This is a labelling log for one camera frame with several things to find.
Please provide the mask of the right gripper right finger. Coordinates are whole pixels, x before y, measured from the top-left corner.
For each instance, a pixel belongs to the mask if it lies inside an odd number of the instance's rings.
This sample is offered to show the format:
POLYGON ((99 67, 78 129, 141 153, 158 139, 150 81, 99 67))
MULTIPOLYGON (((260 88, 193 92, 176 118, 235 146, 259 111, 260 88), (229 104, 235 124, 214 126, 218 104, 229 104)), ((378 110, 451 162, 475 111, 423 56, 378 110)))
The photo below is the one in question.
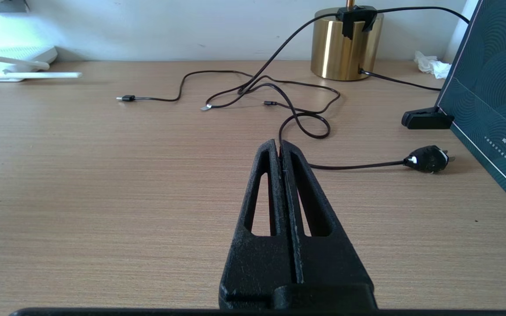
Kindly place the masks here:
POLYGON ((293 276, 298 284, 345 286, 373 282, 302 151, 280 150, 293 276))

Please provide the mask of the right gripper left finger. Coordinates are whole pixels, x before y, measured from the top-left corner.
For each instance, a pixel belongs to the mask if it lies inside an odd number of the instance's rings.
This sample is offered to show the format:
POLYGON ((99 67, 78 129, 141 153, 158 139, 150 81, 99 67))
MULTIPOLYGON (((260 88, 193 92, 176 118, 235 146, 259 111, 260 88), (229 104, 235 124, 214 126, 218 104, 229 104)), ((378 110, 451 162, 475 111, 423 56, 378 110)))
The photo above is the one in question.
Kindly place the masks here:
POLYGON ((259 146, 219 286, 223 309, 291 309, 297 281, 293 208, 275 140, 259 146), (268 182, 269 236, 253 234, 262 176, 268 182))

